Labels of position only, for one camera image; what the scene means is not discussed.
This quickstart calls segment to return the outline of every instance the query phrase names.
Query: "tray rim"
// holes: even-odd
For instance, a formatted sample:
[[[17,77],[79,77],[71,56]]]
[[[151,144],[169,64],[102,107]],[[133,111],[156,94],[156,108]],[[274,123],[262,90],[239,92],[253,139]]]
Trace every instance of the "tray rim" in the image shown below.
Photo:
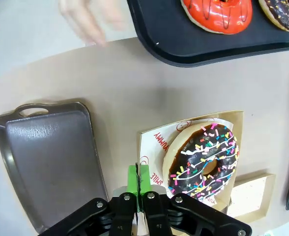
[[[27,117],[19,114],[20,111],[29,109],[29,108],[44,108],[48,110],[49,112],[45,114],[35,114],[35,115],[32,114],[31,116],[27,116]],[[11,112],[0,115],[0,153],[2,156],[2,160],[6,167],[11,184],[20,201],[20,204],[23,207],[25,213],[27,214],[33,227],[39,234],[47,230],[49,227],[45,226],[44,222],[41,220],[41,217],[38,215],[37,211],[32,206],[31,198],[28,194],[27,189],[24,186],[24,182],[20,176],[19,171],[17,170],[15,161],[13,159],[9,140],[8,140],[8,137],[6,136],[6,124],[8,122],[22,120],[22,119],[29,119],[29,118],[34,118],[34,117],[72,112],[72,111],[83,112],[85,116],[88,118],[88,121],[91,127],[90,131],[91,131],[92,145],[93,145],[95,156],[97,159],[98,169],[100,170],[100,174],[101,174],[103,192],[105,193],[105,196],[107,198],[106,200],[108,201],[109,196],[106,191],[105,181],[104,181],[102,168],[100,164],[100,159],[99,159],[99,155],[97,152],[97,146],[96,146],[94,131],[93,131],[92,122],[91,122],[91,115],[87,106],[84,103],[80,101],[71,101],[71,102],[60,101],[54,104],[28,103],[28,104],[24,104],[22,106],[17,107],[15,110]]]
[[[140,14],[141,7],[138,3],[138,0],[127,0],[127,3],[129,6],[131,17],[133,19],[136,34],[142,45],[155,58],[169,65],[189,68],[206,64],[212,64],[225,60],[289,51],[289,41],[288,41],[281,43],[260,44],[256,46],[248,46],[242,48],[232,48],[189,57],[175,56],[160,49],[151,40],[146,30],[142,14]]]

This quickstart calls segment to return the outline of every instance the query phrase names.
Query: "beige tabletop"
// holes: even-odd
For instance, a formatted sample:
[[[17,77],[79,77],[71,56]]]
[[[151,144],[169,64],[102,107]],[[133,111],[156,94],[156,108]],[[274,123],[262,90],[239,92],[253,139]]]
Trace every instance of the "beige tabletop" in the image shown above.
[[[126,185],[137,160],[137,131],[202,114],[244,110],[238,176],[277,174],[267,216],[253,235],[289,221],[289,52],[178,68],[148,54],[138,39],[77,49],[0,78],[0,114],[28,102],[78,98],[92,114],[106,188]],[[36,235],[0,154],[0,235]]]

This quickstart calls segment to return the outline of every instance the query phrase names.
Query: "gray tray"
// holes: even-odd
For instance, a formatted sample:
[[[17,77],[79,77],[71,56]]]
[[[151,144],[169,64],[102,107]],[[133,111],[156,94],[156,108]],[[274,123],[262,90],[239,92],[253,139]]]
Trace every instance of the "gray tray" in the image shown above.
[[[30,108],[48,113],[21,115]],[[26,104],[0,116],[0,151],[38,233],[93,198],[108,200],[89,111],[80,102]]]

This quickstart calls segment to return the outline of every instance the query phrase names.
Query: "open cardboard box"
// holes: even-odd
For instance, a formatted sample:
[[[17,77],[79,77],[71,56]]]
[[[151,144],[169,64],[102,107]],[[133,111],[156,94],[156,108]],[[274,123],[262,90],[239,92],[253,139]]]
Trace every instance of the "open cardboard box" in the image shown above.
[[[228,215],[246,224],[265,217],[272,198],[275,178],[274,174],[238,177],[231,193]]]
[[[237,143],[239,145],[239,149],[241,150],[243,116],[243,111],[216,112],[180,120],[154,129],[139,132],[137,136],[137,141],[139,144],[138,163],[149,165],[151,184],[161,185],[168,189],[168,183],[163,182],[163,159],[169,145],[182,130],[189,127],[191,124],[194,124],[194,121],[196,122],[196,120],[200,119],[209,119],[209,121],[215,122],[215,120],[212,120],[212,118],[219,118],[229,121],[233,124],[232,131],[237,137]],[[232,175],[224,190],[214,197],[215,201],[212,202],[212,207],[214,209],[222,211],[229,205],[235,177],[236,172]]]

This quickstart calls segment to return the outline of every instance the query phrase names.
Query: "human hand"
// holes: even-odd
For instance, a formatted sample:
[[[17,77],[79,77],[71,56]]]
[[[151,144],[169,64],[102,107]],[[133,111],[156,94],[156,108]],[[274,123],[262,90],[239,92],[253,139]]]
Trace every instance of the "human hand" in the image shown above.
[[[120,30],[123,19],[117,0],[97,0],[108,23]],[[59,0],[59,10],[77,36],[86,44],[105,45],[106,39],[89,8],[89,0]]]

